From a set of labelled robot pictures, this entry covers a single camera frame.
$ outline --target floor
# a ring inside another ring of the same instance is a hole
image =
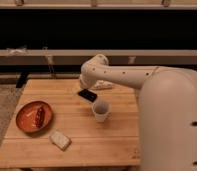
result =
[[[0,84],[0,145],[7,130],[11,116],[18,103],[22,88],[15,88],[15,84]],[[0,169],[0,171],[18,171],[19,169]],[[88,167],[88,168],[55,168],[33,169],[34,171],[138,171],[138,168],[127,167]]]

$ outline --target orange plate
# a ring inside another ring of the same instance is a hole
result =
[[[38,128],[36,127],[34,122],[35,122],[37,110],[41,106],[43,107],[45,112],[44,122],[43,125],[40,128]],[[47,126],[52,119],[52,115],[53,115],[52,109],[49,104],[43,101],[34,101],[26,104],[22,109],[20,109],[20,111],[16,116],[16,124],[22,131],[26,133],[34,133]]]

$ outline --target plate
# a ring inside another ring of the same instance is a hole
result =
[[[16,125],[26,133],[35,133],[46,127],[52,120],[52,116],[53,112],[49,104],[33,101],[19,110]]]

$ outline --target black phone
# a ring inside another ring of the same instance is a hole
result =
[[[97,94],[95,94],[87,89],[83,89],[83,90],[79,91],[78,95],[91,101],[91,102],[94,102],[97,99]]]

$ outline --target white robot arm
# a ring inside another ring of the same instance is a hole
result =
[[[98,54],[82,65],[82,88],[106,80],[139,90],[142,171],[197,171],[197,72],[111,67]]]

